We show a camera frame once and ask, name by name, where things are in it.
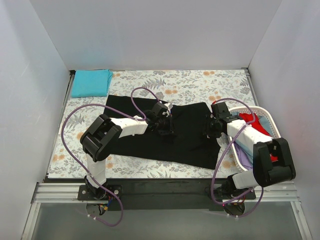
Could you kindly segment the black t shirt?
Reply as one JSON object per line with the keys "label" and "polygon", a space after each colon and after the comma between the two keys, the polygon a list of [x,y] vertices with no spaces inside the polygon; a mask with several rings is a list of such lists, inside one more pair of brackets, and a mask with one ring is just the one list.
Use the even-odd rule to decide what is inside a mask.
{"label": "black t shirt", "polygon": [[216,138],[205,135],[206,118],[211,112],[204,102],[174,105],[173,134],[161,135],[157,130],[121,137],[111,147],[113,155],[176,162],[214,169],[220,145]]}

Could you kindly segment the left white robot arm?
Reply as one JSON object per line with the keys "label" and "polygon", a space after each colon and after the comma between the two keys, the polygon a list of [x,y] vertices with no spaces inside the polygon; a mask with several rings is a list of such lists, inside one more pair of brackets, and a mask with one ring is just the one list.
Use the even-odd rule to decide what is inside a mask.
{"label": "left white robot arm", "polygon": [[85,177],[85,185],[95,200],[106,197],[106,158],[111,154],[118,139],[155,131],[173,133],[172,108],[171,103],[159,101],[151,110],[144,112],[146,118],[137,115],[131,118],[114,118],[101,114],[90,125],[82,135],[80,143],[86,155],[89,171]]}

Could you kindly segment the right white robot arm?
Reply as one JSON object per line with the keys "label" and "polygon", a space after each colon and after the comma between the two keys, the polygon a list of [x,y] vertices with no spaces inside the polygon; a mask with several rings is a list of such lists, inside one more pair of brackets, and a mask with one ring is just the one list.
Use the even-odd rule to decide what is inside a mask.
{"label": "right white robot arm", "polygon": [[252,168],[228,176],[222,185],[210,186],[210,196],[227,195],[232,200],[246,195],[255,187],[262,188],[296,178],[296,169],[288,141],[274,138],[254,128],[258,116],[249,108],[252,119],[246,121],[240,115],[233,115],[225,101],[211,104],[212,114],[207,124],[207,135],[218,138],[222,134],[231,138],[228,148],[238,142],[252,153]]}

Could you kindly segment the floral tablecloth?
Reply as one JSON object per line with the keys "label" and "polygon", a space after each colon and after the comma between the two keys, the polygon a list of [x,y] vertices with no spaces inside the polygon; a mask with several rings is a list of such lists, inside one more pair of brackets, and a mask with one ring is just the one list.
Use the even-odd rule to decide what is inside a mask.
{"label": "floral tablecloth", "polygon": [[[115,71],[109,94],[159,98],[174,105],[206,103],[228,98],[229,107],[255,106],[257,98],[246,70],[125,70]],[[47,170],[50,179],[83,179],[87,164],[80,138],[103,113],[102,97],[69,97]],[[217,171],[175,162],[110,155],[105,162],[108,178],[225,178],[238,171],[229,151]]]}

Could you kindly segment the white laundry basket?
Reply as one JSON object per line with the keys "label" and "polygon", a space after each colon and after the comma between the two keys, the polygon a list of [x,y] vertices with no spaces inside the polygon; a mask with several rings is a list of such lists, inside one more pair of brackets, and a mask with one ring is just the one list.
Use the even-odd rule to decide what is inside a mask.
{"label": "white laundry basket", "polygon": [[[270,115],[270,113],[260,107],[260,106],[250,106],[250,108],[253,110],[253,112],[257,115],[257,116],[264,116],[268,119],[269,121],[269,124],[270,124],[270,127],[271,127],[271,130],[272,130],[272,133],[273,133],[273,136],[271,136],[272,138],[280,138],[281,135],[278,131],[278,128],[272,118],[272,116]],[[245,107],[245,106],[238,106],[238,107],[232,107],[229,109],[229,112],[232,114],[232,115],[235,115],[235,114],[239,114],[239,113],[242,113],[242,114],[250,114],[251,112]],[[240,171],[240,172],[244,172],[244,171],[247,171],[242,165],[241,163],[239,162],[239,159],[238,159],[238,156],[237,156],[237,153],[236,153],[236,149],[235,149],[235,142],[231,145],[231,150],[234,154],[234,162],[235,162],[235,166],[236,168]]]}

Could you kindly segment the blue t shirt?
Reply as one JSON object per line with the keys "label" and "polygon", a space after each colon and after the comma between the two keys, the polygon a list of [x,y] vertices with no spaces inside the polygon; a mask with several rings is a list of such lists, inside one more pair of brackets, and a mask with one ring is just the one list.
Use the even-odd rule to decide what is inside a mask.
{"label": "blue t shirt", "polygon": [[[246,122],[252,121],[253,117],[251,114],[248,113],[239,113],[240,117],[242,117]],[[252,124],[252,127],[258,130],[259,132],[273,136],[272,128],[268,119],[265,116],[255,115],[255,122]],[[236,139],[235,146],[241,148],[242,151],[247,155],[247,158],[252,162],[253,161],[253,151],[250,150],[247,146],[239,141],[239,137]]]}

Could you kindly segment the lilac t shirt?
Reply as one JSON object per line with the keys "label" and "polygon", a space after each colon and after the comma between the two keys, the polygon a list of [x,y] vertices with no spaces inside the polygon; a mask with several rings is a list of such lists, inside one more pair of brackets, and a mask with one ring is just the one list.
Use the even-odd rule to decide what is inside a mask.
{"label": "lilac t shirt", "polygon": [[235,144],[235,151],[240,164],[246,169],[253,169],[253,157],[244,151],[239,145]]}

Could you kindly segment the folded teal t shirt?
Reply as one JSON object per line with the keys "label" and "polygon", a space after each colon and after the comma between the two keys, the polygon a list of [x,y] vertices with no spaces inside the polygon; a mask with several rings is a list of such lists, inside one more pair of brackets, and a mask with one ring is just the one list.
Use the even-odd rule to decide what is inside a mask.
{"label": "folded teal t shirt", "polygon": [[77,70],[71,89],[72,98],[106,97],[113,78],[109,69]]}

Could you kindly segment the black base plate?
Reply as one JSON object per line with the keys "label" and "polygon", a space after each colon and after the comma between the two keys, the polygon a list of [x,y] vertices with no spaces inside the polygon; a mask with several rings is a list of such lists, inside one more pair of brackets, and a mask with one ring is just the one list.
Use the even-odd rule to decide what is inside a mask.
{"label": "black base plate", "polygon": [[[211,178],[109,178],[106,188],[120,198],[124,210],[205,209],[222,211],[211,198]],[[80,185],[77,200],[107,203],[110,194]]]}

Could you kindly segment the aluminium frame rail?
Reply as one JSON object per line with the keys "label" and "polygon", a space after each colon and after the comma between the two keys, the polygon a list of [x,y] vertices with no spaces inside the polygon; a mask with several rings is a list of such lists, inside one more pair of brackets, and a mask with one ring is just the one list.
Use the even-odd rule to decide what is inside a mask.
{"label": "aluminium frame rail", "polygon": [[[80,183],[38,183],[32,199],[30,216],[27,218],[23,240],[30,240],[34,230],[41,203],[77,203]],[[302,205],[295,184],[291,181],[266,187],[262,202],[289,202],[303,240],[311,240]]]}

